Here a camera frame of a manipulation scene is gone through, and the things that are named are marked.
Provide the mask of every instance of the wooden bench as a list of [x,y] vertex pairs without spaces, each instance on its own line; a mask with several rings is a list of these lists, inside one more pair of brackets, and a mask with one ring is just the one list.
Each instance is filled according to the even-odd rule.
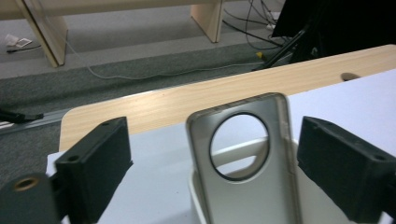
[[150,7],[191,5],[191,16],[219,42],[225,0],[1,0],[0,20],[26,19],[51,65],[64,64],[67,25],[63,16]]

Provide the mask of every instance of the gray carpet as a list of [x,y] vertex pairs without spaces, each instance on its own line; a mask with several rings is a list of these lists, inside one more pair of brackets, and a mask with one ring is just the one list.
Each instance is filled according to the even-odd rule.
[[[277,49],[266,50],[265,55],[271,57],[276,51]],[[256,49],[242,44],[129,62],[108,63],[92,68],[95,73],[104,77],[122,76],[137,80],[101,79],[93,76],[87,68],[8,78],[0,82],[2,96],[0,108],[28,114],[48,113],[139,92],[246,73],[258,65],[151,77],[230,64],[260,63],[261,60],[255,55],[256,52]],[[45,172],[47,155],[58,151],[59,134],[58,122],[0,136],[0,188],[18,175]]]

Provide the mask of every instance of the silver phone case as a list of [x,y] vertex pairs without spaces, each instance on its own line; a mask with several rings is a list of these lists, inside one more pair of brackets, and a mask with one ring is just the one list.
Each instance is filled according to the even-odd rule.
[[[251,146],[249,143],[236,146],[223,155],[211,155],[211,141],[217,128],[225,120],[242,114],[259,119],[267,129],[268,139],[255,141]],[[302,223],[288,102],[284,95],[267,93],[198,111],[189,116],[187,133],[208,222]],[[261,146],[259,150],[251,150],[257,144]],[[218,163],[238,160],[241,155],[251,156],[252,152],[259,164],[253,163],[249,170],[223,175],[216,169]]]

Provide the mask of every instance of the power cord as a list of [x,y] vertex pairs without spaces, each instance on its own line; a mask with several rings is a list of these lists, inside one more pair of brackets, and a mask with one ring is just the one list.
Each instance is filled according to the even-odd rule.
[[230,12],[228,12],[227,9],[225,9],[225,8],[224,8],[224,12],[225,12],[227,15],[233,17],[234,19],[237,19],[237,20],[240,20],[240,21],[249,21],[249,22],[254,22],[254,23],[262,24],[262,25],[265,25],[265,26],[268,25],[268,23],[265,23],[265,22],[262,22],[262,21],[253,21],[253,20],[247,20],[247,19],[243,19],[243,18],[240,18],[240,17],[236,17],[235,15],[231,14]]
[[262,15],[261,13],[260,13],[260,11],[253,5],[253,0],[248,0],[248,2],[250,3],[250,9],[253,9],[254,11],[256,11],[256,13],[261,17],[261,18],[263,18],[265,21],[267,21],[268,23],[271,23],[269,20],[268,20],[268,18],[267,18],[267,16],[265,15],[265,13],[264,13],[264,15]]
[[262,11],[263,11],[263,13],[264,13],[264,15],[265,15],[265,18],[267,18],[267,20],[268,20],[271,24],[276,25],[276,20],[274,19],[274,16],[272,15],[271,10],[268,8],[267,5],[265,5],[265,3],[264,3],[263,0],[260,0],[260,2],[262,3]]
[[[249,2],[249,4],[250,4],[250,7],[249,7],[249,10],[248,10],[248,12],[247,12],[247,18],[246,18],[246,22],[245,22],[245,38],[246,38],[246,40],[247,40],[247,43],[248,43],[252,48],[254,48],[254,49],[262,49],[262,48],[257,48],[256,46],[254,46],[252,43],[250,43],[250,41],[249,41],[249,39],[248,39],[249,34],[247,33],[247,30],[248,30],[248,21],[249,21],[251,9],[255,9],[256,12],[257,12],[259,15],[261,15],[261,14],[259,13],[259,11],[257,10],[257,8],[255,8],[255,7],[253,6],[253,0],[248,0],[248,2]],[[272,40],[265,40],[265,41],[267,41],[267,42],[269,42],[269,43],[272,43],[272,44],[276,45],[276,47],[271,48],[271,49],[276,49],[276,48],[281,48],[281,47],[283,47],[282,45],[277,44],[275,41],[272,41]]]
[[219,69],[224,69],[228,67],[234,67],[234,66],[248,66],[248,65],[257,65],[257,64],[262,64],[262,63],[236,63],[236,64],[230,64],[230,65],[225,65],[221,67],[214,67],[214,68],[199,68],[199,69],[193,69],[190,71],[186,72],[180,72],[180,73],[174,73],[174,74],[153,74],[151,76],[147,77],[121,77],[121,76],[112,76],[112,77],[104,77],[102,75],[99,75],[95,73],[92,68],[86,64],[85,60],[73,49],[73,47],[70,45],[68,41],[65,41],[67,47],[72,50],[72,52],[80,59],[80,61],[83,63],[83,65],[88,69],[88,71],[94,75],[95,77],[101,78],[101,79],[128,79],[128,80],[143,80],[143,79],[148,79],[152,77],[174,77],[174,76],[180,76],[180,75],[185,75],[188,73],[193,73],[193,72],[202,72],[202,71],[213,71],[213,70],[219,70]]
[[228,23],[228,22],[227,22],[227,21],[225,21],[225,20],[223,20],[222,22],[223,22],[224,24],[228,25],[229,27],[231,27],[231,28],[235,29],[236,31],[238,31],[238,32],[241,32],[241,33],[243,33],[243,34],[245,34],[245,35],[250,35],[250,36],[253,36],[253,37],[255,37],[255,38],[258,38],[258,39],[260,39],[260,40],[262,40],[262,41],[265,41],[265,42],[268,42],[268,43],[270,43],[270,44],[276,45],[276,47],[273,47],[273,48],[268,48],[268,49],[277,49],[277,48],[281,48],[281,47],[283,47],[283,45],[281,45],[281,44],[278,44],[278,43],[276,43],[275,41],[268,40],[268,39],[265,39],[265,38],[259,37],[259,36],[257,36],[257,35],[254,35],[254,34],[248,33],[248,32],[246,32],[246,31],[244,31],[244,30],[241,30],[241,29],[239,29],[239,28],[237,28],[237,27],[235,27],[235,26],[231,25],[230,23]]
[[38,45],[38,46],[35,46],[32,48],[27,48],[27,49],[8,49],[7,53],[10,54],[10,53],[18,52],[18,51],[25,51],[25,50],[29,50],[29,49],[39,49],[39,48],[41,48],[41,45]]

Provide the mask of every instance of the white surface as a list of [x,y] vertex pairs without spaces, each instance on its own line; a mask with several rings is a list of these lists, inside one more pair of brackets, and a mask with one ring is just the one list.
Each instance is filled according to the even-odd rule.
[[[300,136],[302,117],[311,116],[331,121],[396,156],[395,84],[396,70],[391,70],[292,95],[294,138]],[[134,165],[99,223],[193,222],[188,191],[192,164],[184,124],[134,134],[130,140]],[[49,155],[49,174],[60,154]],[[390,219],[380,223],[388,224]]]

